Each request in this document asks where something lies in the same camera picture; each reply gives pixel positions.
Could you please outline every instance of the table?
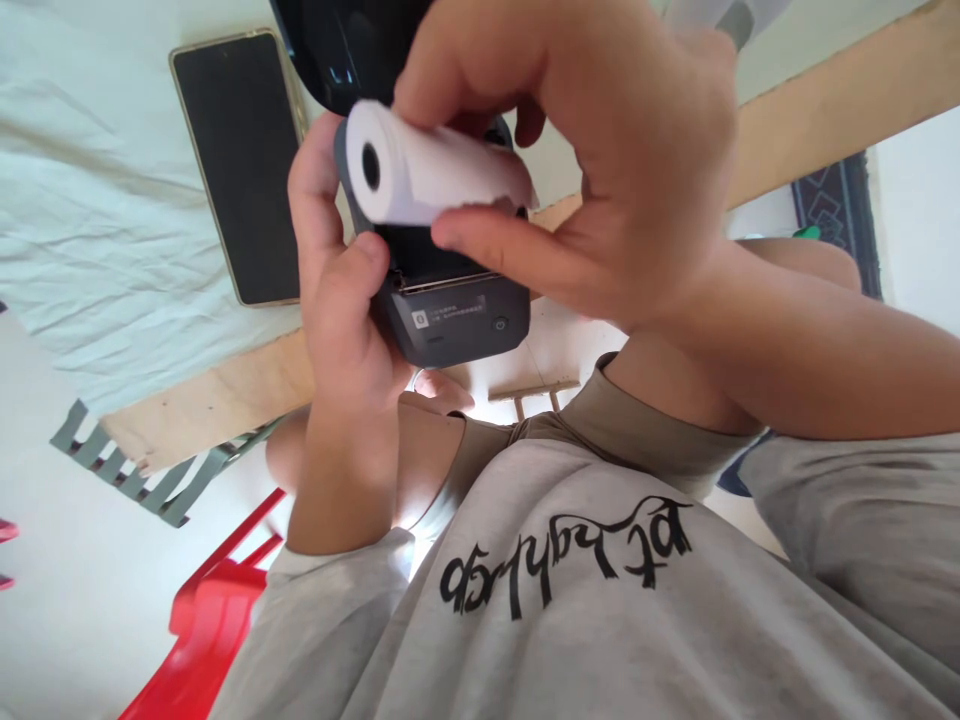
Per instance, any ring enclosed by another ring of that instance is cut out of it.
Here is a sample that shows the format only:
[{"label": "table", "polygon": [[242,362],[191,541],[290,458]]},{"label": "table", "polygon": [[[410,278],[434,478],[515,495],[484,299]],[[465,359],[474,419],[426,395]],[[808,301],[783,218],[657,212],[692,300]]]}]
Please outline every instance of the table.
[{"label": "table", "polygon": [[[744,51],[730,207],[960,104],[960,0],[920,4],[802,0]],[[0,9],[0,288],[56,367],[147,473],[308,402],[297,309],[234,300],[166,62],[272,25],[266,0]],[[524,157],[545,202],[579,186],[556,131]]]}]

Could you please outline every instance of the paper roll core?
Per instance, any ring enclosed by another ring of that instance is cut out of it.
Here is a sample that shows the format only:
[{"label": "paper roll core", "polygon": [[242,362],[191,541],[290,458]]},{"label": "paper roll core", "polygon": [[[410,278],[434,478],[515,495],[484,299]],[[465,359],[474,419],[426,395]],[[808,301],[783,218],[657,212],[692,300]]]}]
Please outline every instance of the paper roll core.
[{"label": "paper roll core", "polygon": [[363,178],[367,181],[367,187],[376,192],[380,187],[380,158],[377,157],[377,151],[373,145],[366,143],[360,156],[363,164]]}]

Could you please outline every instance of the sweatshirt sleeve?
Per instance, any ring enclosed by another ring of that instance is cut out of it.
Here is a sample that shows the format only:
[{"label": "sweatshirt sleeve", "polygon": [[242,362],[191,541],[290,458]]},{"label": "sweatshirt sleeve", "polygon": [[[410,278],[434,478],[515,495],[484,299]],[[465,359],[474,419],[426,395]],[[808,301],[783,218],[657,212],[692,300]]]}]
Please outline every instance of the sweatshirt sleeve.
[{"label": "sweatshirt sleeve", "polygon": [[212,720],[338,718],[407,588],[414,538],[308,557],[284,548]]},{"label": "sweatshirt sleeve", "polygon": [[777,438],[741,477],[794,565],[960,673],[960,434]]}]

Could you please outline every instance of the white cloth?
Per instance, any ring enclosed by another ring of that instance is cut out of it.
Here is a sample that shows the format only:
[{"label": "white cloth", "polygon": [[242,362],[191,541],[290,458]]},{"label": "white cloth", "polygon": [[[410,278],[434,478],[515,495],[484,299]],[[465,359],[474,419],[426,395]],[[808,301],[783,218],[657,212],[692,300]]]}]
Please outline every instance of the white cloth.
[{"label": "white cloth", "polygon": [[649,475],[520,441],[409,587],[402,530],[285,550],[211,718],[954,717],[960,435],[774,440],[745,480],[792,566]]},{"label": "white cloth", "polygon": [[266,0],[0,2],[0,299],[94,415],[300,324],[236,300],[167,57]]}]

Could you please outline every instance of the hand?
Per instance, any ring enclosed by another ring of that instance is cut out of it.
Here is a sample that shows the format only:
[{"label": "hand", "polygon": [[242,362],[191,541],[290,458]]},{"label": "hand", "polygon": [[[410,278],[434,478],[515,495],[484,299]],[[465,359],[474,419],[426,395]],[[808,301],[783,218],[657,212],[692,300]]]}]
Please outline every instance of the hand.
[{"label": "hand", "polygon": [[334,205],[340,179],[333,139],[342,118],[310,129],[290,170],[288,193],[300,264],[300,308],[313,368],[314,408],[340,418],[396,410],[412,368],[370,320],[387,273],[383,238],[363,233],[347,248]]},{"label": "hand", "polygon": [[722,237],[735,61],[725,35],[675,37],[644,0],[436,0],[394,110],[429,128],[516,106],[521,146],[545,113],[585,193],[554,233],[468,208],[441,216],[434,242],[621,327],[675,310]]}]

